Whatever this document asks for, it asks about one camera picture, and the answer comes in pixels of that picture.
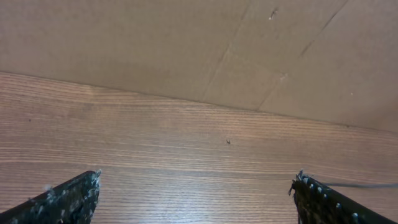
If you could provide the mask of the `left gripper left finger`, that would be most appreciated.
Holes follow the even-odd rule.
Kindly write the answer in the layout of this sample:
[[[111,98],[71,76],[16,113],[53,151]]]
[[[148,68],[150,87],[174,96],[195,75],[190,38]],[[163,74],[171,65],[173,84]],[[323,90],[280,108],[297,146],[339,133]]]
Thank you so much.
[[[90,224],[100,195],[101,171],[88,170],[1,213],[2,224]]]

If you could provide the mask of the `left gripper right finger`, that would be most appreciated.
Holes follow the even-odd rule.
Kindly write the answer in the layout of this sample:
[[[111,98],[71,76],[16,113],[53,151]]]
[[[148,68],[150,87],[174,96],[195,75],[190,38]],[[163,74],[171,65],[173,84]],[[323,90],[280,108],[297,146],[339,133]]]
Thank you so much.
[[[301,170],[288,192],[298,224],[397,224],[306,175]]]

